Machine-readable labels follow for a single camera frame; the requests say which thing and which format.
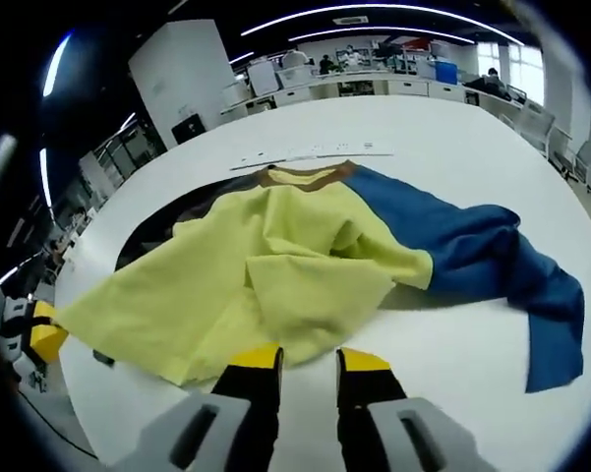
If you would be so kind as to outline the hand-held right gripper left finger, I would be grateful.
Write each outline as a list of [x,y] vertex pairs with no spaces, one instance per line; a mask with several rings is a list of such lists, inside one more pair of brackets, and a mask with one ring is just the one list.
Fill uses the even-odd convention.
[[283,349],[236,355],[210,392],[196,391],[143,428],[114,471],[267,471],[278,435]]

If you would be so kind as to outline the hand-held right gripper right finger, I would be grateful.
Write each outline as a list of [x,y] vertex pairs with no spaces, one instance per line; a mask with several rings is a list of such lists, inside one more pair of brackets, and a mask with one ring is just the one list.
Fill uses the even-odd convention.
[[342,347],[337,437],[348,471],[490,471],[474,436],[422,397],[408,396],[382,358]]

